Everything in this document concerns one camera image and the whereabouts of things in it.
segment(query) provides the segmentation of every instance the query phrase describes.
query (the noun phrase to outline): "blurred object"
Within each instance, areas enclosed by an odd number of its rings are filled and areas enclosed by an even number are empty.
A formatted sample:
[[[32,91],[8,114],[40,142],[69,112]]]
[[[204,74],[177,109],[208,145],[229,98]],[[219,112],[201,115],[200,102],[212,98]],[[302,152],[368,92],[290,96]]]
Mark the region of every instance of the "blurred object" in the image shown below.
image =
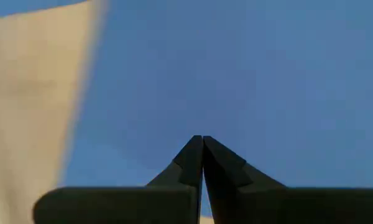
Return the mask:
[[[57,184],[101,3],[0,18],[0,224]]]

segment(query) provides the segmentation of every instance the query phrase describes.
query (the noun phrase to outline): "beige fabric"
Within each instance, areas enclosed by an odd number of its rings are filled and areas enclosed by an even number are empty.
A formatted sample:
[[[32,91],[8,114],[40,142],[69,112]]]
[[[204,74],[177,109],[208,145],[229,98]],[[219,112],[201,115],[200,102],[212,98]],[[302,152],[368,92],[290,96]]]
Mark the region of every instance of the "beige fabric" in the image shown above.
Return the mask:
[[[57,183],[98,5],[0,18],[0,224],[32,223]]]

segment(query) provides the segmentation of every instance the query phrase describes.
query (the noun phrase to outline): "black plastic object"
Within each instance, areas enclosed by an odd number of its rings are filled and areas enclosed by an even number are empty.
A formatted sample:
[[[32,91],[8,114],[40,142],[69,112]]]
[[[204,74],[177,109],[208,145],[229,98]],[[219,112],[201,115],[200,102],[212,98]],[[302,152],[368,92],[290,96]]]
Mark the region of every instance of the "black plastic object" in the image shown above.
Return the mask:
[[[36,224],[196,224],[200,216],[203,140],[193,136],[145,187],[65,187],[34,207]]]
[[[197,224],[202,170],[215,224],[373,223],[373,189],[290,188],[210,136],[193,136],[145,187],[62,188],[34,208],[36,224]]]

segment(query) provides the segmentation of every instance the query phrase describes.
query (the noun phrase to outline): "tan surface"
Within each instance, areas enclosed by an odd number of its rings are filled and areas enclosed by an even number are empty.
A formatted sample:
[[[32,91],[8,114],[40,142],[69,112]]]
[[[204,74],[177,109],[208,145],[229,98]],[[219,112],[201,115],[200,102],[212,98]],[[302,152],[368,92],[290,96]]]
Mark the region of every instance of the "tan surface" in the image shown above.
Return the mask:
[[[0,224],[32,223],[57,183],[97,5],[0,18]]]

